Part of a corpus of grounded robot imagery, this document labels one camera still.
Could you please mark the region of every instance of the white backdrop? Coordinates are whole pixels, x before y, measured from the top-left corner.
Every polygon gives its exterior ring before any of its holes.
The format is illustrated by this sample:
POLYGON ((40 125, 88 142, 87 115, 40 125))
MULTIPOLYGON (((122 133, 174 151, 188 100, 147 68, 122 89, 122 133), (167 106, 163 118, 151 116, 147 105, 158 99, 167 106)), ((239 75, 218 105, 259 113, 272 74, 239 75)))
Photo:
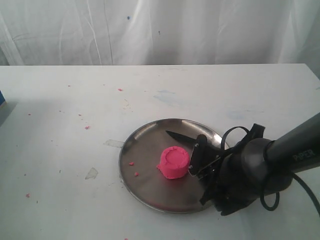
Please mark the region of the white backdrop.
POLYGON ((0 0, 11 65, 306 63, 320 0, 0 0))

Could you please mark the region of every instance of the white table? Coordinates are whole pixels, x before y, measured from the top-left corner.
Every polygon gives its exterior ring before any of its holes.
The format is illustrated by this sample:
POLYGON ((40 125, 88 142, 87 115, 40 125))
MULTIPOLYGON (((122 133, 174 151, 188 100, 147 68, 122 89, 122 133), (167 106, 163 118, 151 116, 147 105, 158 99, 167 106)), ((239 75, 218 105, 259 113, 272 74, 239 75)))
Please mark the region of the white table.
MULTIPOLYGON (((274 212, 257 200, 227 217, 213 207, 161 213, 123 187, 120 148, 104 144, 163 118, 220 134, 258 123, 276 139, 320 112, 320 81, 304 64, 0 67, 0 90, 0 115, 12 110, 0 127, 2 240, 319 239, 319 217, 296 182, 274 212), (91 168, 96 178, 85 179, 91 168)), ((299 174, 318 198, 319 174, 299 174)))

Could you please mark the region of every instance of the pink play dough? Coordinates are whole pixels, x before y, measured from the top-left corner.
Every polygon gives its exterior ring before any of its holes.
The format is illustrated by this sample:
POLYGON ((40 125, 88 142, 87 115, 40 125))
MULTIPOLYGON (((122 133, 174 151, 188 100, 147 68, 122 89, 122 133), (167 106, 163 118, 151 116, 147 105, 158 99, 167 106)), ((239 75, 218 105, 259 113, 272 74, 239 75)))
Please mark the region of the pink play dough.
POLYGON ((160 164, 156 167, 167 179, 182 178, 188 172, 189 154, 179 146, 171 146, 165 149, 160 158, 160 164))

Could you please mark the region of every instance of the stainless steel plate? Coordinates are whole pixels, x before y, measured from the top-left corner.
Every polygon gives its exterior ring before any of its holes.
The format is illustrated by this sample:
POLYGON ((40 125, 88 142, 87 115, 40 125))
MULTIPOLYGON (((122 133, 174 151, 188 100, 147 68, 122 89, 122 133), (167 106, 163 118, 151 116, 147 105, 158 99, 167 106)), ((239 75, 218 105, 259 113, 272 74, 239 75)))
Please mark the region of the stainless steel plate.
POLYGON ((192 138, 206 135, 208 141, 219 147, 221 136, 210 128, 190 120, 163 119, 150 122, 136 130, 125 141, 119 156, 120 174, 129 192, 145 205, 170 213, 193 213, 208 208, 199 199, 204 189, 196 177, 186 176, 168 180, 156 168, 161 153, 171 146, 183 147, 191 156, 192 145, 182 145, 165 131, 173 131, 192 138))

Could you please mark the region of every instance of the metal plate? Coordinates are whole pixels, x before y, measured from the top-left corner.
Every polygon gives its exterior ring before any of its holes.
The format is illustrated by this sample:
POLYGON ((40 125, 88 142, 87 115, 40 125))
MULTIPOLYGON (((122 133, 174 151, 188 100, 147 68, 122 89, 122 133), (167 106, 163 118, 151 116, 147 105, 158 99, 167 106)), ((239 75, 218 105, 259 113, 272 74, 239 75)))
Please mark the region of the metal plate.
POLYGON ((171 138, 166 130, 194 139, 204 134, 213 145, 220 146, 221 136, 194 121, 163 119, 148 123, 129 136, 122 147, 119 167, 123 183, 136 199, 162 212, 182 214, 208 208, 212 204, 210 201, 204 206, 199 203, 204 189, 198 178, 186 174, 182 178, 168 180, 156 168, 161 153, 168 147, 182 147, 190 156, 193 150, 192 145, 182 145, 171 138))

